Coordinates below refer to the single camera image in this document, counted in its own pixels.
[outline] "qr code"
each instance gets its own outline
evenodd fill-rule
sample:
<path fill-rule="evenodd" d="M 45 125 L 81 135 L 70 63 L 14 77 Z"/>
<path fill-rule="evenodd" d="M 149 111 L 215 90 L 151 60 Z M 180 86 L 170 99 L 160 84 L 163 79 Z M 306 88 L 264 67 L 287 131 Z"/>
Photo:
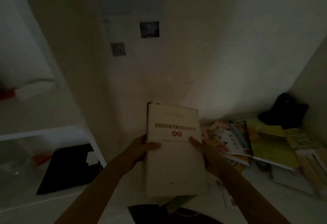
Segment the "qr code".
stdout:
<path fill-rule="evenodd" d="M 110 46 L 113 56 L 126 55 L 124 43 L 110 43 Z"/>

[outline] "person's left hand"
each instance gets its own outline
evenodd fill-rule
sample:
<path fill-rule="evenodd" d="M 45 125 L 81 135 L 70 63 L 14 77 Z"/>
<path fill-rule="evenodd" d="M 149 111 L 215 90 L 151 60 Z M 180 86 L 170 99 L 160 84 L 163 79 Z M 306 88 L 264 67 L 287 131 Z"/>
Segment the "person's left hand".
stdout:
<path fill-rule="evenodd" d="M 123 175 L 133 169 L 134 165 L 147 151 L 155 150 L 161 147 L 160 143 L 143 143 L 145 138 L 145 134 L 136 138 L 120 155 L 114 159 L 117 162 L 117 166 L 120 168 Z"/>

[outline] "shelf board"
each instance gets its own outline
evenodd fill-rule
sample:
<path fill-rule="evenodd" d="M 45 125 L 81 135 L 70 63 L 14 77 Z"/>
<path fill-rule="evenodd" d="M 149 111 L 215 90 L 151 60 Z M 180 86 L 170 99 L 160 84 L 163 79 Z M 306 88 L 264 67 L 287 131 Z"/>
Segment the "shelf board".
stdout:
<path fill-rule="evenodd" d="M 81 123 L 81 115 L 68 91 L 60 89 L 25 101 L 0 101 L 0 140 L 39 135 L 48 129 Z"/>
<path fill-rule="evenodd" d="M 36 195 L 50 161 L 36 168 L 29 176 L 18 175 L 2 179 L 0 189 L 0 214 L 21 207 L 51 201 L 58 198 L 79 195 L 87 185 L 77 186 L 45 195 Z"/>

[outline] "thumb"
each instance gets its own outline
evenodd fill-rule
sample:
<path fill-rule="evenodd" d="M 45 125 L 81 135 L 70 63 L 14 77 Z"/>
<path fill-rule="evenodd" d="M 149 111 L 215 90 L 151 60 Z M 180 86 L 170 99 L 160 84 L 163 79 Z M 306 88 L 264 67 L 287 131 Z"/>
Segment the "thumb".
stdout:
<path fill-rule="evenodd" d="M 192 136 L 190 137 L 190 143 L 192 146 L 194 146 L 196 149 L 200 150 L 203 152 L 202 144 L 199 143 L 196 139 L 194 139 Z"/>
<path fill-rule="evenodd" d="M 143 147 L 143 153 L 145 153 L 149 150 L 156 150 L 158 148 L 161 148 L 161 144 L 156 143 L 156 142 L 149 142 L 149 143 L 142 145 L 142 147 Z"/>

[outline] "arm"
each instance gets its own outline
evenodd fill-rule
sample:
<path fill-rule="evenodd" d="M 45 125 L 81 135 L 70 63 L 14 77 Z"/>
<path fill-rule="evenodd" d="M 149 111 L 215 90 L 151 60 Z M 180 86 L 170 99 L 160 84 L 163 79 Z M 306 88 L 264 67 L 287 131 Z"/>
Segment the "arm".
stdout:
<path fill-rule="evenodd" d="M 206 158 L 207 170 L 217 176 L 249 224 L 290 224 L 221 154 L 193 137 L 190 143 Z"/>
<path fill-rule="evenodd" d="M 142 154 L 161 147 L 161 144 L 153 142 L 142 144 L 144 139 L 145 135 L 135 139 L 125 151 L 110 161 L 55 224 L 98 223 L 122 176 L 134 167 Z"/>

